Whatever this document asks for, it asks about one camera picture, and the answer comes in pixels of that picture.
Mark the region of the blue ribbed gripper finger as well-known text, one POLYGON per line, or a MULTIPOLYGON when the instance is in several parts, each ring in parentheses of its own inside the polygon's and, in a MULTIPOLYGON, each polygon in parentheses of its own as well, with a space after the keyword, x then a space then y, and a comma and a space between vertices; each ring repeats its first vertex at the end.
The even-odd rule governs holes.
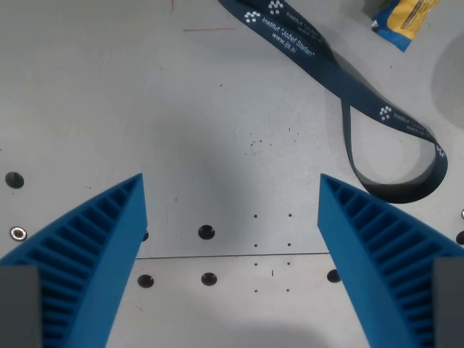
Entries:
POLYGON ((432 266, 463 248, 354 186, 322 174, 318 228, 371 347, 433 347, 432 266))
POLYGON ((105 347, 147 229, 137 174, 48 224, 1 258, 37 267, 44 347, 105 347))

